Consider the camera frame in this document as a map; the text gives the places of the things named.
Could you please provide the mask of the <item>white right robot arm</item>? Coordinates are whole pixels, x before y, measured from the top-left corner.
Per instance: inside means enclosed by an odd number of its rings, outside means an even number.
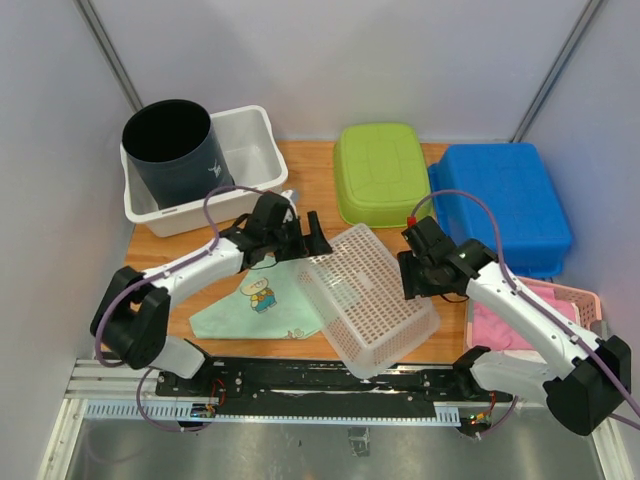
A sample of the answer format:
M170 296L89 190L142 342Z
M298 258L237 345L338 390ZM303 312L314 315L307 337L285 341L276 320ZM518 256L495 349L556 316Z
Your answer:
M568 319L517 279L500 257L471 239L456 245L431 217L409 219L398 254L404 295L466 296L497 314L540 355L514 358L486 346L459 358L455 392L474 400L486 391L508 393L546 406L569 431L590 435L631 394L632 354Z

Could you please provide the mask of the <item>blue plastic tub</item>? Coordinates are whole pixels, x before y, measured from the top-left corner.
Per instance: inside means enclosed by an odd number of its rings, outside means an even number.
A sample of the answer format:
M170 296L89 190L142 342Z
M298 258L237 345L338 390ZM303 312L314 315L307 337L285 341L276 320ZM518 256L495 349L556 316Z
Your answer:
M452 145L428 175L434 191L463 191L487 205L499 226L505 261L515 274L544 279L563 271L573 238L534 145Z

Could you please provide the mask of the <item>white plastic bin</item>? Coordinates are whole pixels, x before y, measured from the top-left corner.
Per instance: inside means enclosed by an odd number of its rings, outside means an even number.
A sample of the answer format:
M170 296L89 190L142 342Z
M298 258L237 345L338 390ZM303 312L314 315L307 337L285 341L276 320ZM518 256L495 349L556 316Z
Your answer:
M221 111L211 115L214 133L236 184L280 193L288 179L288 167L273 136L266 110L257 105ZM144 225L161 238L230 221L253 210L257 195L243 190L218 194L209 201L199 199L161 209L134 164L120 150L124 172L124 212L135 225Z

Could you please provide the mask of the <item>white perforated basket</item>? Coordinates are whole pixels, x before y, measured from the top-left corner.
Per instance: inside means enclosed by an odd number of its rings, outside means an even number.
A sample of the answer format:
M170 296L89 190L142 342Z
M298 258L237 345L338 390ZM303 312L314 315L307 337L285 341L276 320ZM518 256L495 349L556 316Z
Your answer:
M340 360L369 379L428 340L440 316L430 299L404 297L397 260L366 225L340 233L330 246L331 254L300 264L298 282Z

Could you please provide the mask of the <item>green plastic tub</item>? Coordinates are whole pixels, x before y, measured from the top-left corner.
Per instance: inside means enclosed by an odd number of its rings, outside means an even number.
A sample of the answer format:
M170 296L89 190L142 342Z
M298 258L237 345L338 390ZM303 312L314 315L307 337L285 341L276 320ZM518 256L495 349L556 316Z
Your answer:
M350 224L398 228L431 193L427 165L415 130L405 123L352 125L333 150L338 211Z

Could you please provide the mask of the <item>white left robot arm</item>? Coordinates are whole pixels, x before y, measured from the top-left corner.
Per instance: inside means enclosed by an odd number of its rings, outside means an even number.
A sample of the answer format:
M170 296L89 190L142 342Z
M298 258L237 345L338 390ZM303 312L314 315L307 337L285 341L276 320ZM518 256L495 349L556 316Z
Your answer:
M283 193L259 195L253 211L216 230L203 247L146 271L116 271L91 322L95 356L106 368L127 366L172 373L190 394L207 393L214 371L210 356L190 341L169 335L171 311L215 282L239 274L266 256L276 262L328 255L332 248L316 212L304 233L294 201Z

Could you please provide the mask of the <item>dark round bucket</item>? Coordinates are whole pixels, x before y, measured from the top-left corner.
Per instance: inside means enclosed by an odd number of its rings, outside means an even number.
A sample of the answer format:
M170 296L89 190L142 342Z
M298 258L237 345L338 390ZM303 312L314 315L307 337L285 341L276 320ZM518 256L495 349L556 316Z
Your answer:
M193 101L144 107L124 126L122 146L160 209L234 184L211 117Z

